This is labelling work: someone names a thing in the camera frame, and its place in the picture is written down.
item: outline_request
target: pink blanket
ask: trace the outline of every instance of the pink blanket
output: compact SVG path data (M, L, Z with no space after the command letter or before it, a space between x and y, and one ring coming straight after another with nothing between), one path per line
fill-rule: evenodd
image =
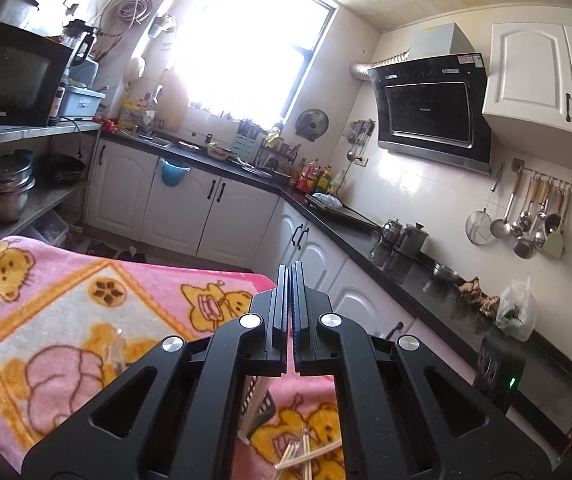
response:
M117 343L130 363L167 335L210 335L273 286L258 274L149 266L29 238L2 240L0 452L19 470L31 446L114 379ZM255 431L250 446L237 443L236 478L272 478L272 464L304 425L313 448L339 438L331 378L300 378L289 362L270 391L277 414ZM313 475L343 478L341 450L315 460ZM293 471L285 478L299 476Z

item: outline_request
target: black microwave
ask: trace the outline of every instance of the black microwave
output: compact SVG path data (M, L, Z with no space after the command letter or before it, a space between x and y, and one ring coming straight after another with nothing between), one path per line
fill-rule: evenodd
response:
M381 148L490 173L481 54L413 59L368 71Z
M47 126L72 50L0 22L0 125Z

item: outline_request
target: backsplash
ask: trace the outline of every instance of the backsplash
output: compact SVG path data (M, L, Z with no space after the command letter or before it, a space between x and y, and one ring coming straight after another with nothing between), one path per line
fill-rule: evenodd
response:
M367 82L361 88L355 108L359 108L360 101L374 106ZM333 168L346 168L348 149L348 143L342 139L333 156ZM484 208L492 177L387 152L378 147L376 136L369 140L364 156L370 159L367 167L353 164L342 186L340 197L344 203L379 224L388 218L424 224L430 236L423 251L454 268L465 279L479 276L482 289L488 294L501 294L511 280L522 280L530 273L532 293L539 306L536 329L572 359L572 202L566 220L563 257L556 260L536 253L530 260L522 260L512 252L513 237L493 238L485 246L475 246L464 232L466 218ZM488 207L492 219L501 218L508 204L515 177L510 171L513 157L526 160L528 168L572 182L570 170L509 152L496 144L493 168L498 168L501 162L506 166ZM515 198L512 219L522 208L527 187L525 178Z

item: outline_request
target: lower cabinet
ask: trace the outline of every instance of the lower cabinet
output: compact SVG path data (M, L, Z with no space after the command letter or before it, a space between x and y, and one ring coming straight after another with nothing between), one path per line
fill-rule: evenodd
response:
M257 251L252 270L277 283L279 266L291 261L297 250L297 237L307 222L296 209L280 199Z
M414 335L419 341L428 346L435 355L456 371L464 381L468 384L473 383L476 374L475 370L424 323L418 319L415 320L407 333Z
M159 157L102 140L92 168L86 223L139 240Z
M288 263L301 262L306 286L328 292L348 256L311 223L294 241L295 252Z
M162 181L161 170L157 171L139 240L196 256L220 180L219 176L192 168L177 186L169 187Z
M385 337L400 321L408 330L413 317L352 260L346 261L328 292L333 310L358 322L372 335Z
M197 256L250 268L279 197L222 178L214 199Z

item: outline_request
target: window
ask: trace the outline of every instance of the window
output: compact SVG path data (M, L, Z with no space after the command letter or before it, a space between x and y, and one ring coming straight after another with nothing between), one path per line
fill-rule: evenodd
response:
M320 0L212 0L176 70L191 101L265 128L285 117L330 22Z

